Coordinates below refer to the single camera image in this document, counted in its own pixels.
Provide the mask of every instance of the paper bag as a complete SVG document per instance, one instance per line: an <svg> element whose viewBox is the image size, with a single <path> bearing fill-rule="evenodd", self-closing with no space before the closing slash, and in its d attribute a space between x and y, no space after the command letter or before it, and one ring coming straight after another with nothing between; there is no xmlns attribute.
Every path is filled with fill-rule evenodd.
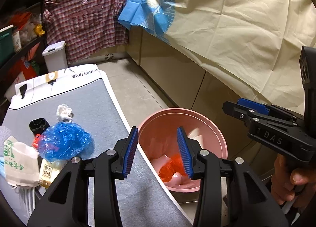
<svg viewBox="0 0 316 227"><path fill-rule="evenodd" d="M10 136L4 142L5 179L12 186L38 186L38 152Z"/></svg>

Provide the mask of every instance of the green logo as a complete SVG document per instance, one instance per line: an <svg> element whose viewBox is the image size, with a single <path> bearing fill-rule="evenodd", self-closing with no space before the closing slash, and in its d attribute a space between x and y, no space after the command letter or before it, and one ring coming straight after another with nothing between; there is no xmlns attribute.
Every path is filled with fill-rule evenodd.
<svg viewBox="0 0 316 227"><path fill-rule="evenodd" d="M6 140L6 143L4 144L3 155L15 158L15 156L13 154L13 147L14 147L13 142L10 140Z"/></svg>

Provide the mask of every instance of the blue plastic bag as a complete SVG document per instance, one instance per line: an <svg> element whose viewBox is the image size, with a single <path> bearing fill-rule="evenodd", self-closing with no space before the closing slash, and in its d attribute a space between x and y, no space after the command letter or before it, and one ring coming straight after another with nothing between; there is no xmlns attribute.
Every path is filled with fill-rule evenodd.
<svg viewBox="0 0 316 227"><path fill-rule="evenodd" d="M92 141L83 128L72 122L60 122L47 128L38 141L40 156L49 162L70 160Z"/></svg>

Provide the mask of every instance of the gray floor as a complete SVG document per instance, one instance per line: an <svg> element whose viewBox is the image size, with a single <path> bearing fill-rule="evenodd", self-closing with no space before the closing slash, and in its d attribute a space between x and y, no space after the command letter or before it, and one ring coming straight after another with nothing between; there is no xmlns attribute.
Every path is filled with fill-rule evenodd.
<svg viewBox="0 0 316 227"><path fill-rule="evenodd" d="M115 96L130 126L138 126L154 112L174 107L142 69L131 59L98 64L111 83ZM227 193L226 181L222 194ZM197 202L180 204L193 220ZM222 203L222 226L227 224L227 207Z"/></svg>

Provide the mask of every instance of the human hand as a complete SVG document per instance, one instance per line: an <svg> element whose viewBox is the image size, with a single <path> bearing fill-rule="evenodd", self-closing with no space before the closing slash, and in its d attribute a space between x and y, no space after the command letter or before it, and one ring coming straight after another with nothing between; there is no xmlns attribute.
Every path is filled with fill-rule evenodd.
<svg viewBox="0 0 316 227"><path fill-rule="evenodd" d="M295 197L294 186L305 185L303 192L298 196L293 207L306 207L316 191L316 169L297 168L289 173L286 159L278 154L274 162L275 173L272 176L271 194L278 204L292 201Z"/></svg>

